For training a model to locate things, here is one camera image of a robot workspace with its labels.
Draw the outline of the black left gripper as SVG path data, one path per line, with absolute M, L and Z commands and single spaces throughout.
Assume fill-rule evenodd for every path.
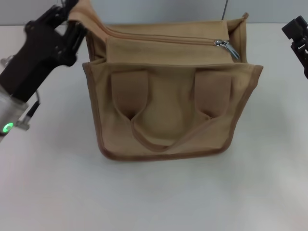
M 78 0 L 62 0 L 36 21 L 25 26 L 26 41 L 0 75 L 5 91 L 23 101 L 35 93 L 50 72 L 61 66 L 72 66 L 87 29 L 77 21 L 69 21 L 63 35 L 55 28 L 68 20 Z

